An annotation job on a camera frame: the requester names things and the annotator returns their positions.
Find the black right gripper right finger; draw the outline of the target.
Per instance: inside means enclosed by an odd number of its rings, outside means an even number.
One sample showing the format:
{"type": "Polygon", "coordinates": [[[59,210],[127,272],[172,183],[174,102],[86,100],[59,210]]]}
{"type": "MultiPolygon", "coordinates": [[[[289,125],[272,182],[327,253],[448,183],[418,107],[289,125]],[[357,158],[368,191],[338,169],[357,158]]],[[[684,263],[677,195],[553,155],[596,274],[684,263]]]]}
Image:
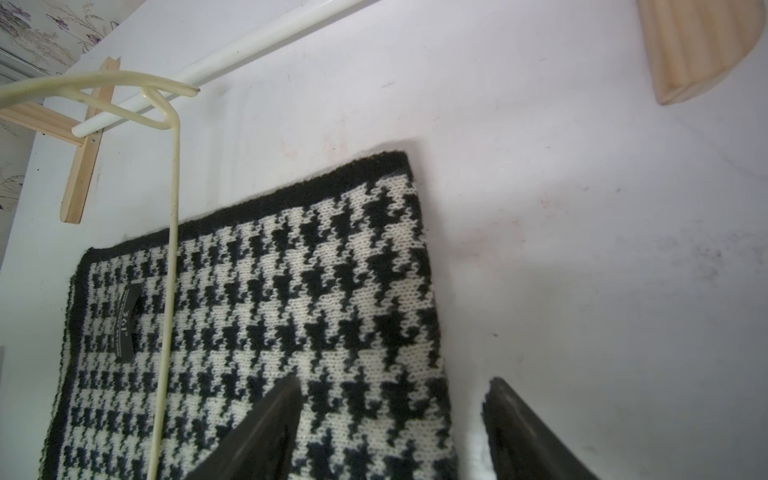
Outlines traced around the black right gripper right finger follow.
{"type": "Polygon", "coordinates": [[[490,380],[482,419],[499,479],[597,479],[500,377],[490,380]]]}

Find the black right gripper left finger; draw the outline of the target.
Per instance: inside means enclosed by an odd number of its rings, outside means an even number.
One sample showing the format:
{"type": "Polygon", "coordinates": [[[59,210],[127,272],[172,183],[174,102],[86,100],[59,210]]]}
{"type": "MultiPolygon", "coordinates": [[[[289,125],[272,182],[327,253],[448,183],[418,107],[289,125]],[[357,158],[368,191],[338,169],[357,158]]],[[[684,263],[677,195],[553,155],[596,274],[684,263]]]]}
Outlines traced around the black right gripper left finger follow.
{"type": "Polygon", "coordinates": [[[300,380],[288,376],[277,381],[186,478],[286,479],[302,408],[300,380]]]}

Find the black white houndstooth scarf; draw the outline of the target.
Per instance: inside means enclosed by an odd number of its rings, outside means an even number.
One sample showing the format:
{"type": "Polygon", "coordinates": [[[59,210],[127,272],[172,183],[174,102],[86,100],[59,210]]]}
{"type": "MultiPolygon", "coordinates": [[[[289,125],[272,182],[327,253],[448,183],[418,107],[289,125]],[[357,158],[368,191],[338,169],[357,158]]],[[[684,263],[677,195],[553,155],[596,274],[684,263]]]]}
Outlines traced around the black white houndstooth scarf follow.
{"type": "Polygon", "coordinates": [[[448,380],[408,157],[384,152],[179,228],[89,249],[70,283],[42,479],[147,475],[161,354],[158,475],[198,466],[285,377],[303,408],[293,479],[454,479],[448,380]]]}

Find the cream plastic clothes hanger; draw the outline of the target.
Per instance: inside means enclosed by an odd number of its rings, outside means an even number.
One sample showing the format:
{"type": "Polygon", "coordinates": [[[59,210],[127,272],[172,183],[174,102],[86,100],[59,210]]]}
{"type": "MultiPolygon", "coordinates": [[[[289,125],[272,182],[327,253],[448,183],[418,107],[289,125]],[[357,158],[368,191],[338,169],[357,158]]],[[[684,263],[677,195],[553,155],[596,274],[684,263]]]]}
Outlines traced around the cream plastic clothes hanger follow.
{"type": "Polygon", "coordinates": [[[115,115],[157,130],[172,133],[170,221],[167,247],[167,276],[165,288],[164,321],[161,357],[158,368],[156,404],[152,440],[149,451],[147,477],[155,479],[158,474],[162,446],[162,429],[166,408],[166,395],[171,357],[171,335],[174,319],[175,284],[177,275],[177,252],[179,241],[179,188],[180,188],[180,137],[181,120],[166,93],[194,97],[199,89],[175,80],[134,71],[99,71],[86,74],[64,75],[28,79],[1,87],[1,107],[8,108],[37,98],[62,97],[83,103],[103,112],[115,115]],[[148,103],[159,110],[164,119],[154,120],[120,107],[106,100],[84,93],[86,89],[109,86],[132,86],[141,90],[148,103]]]}

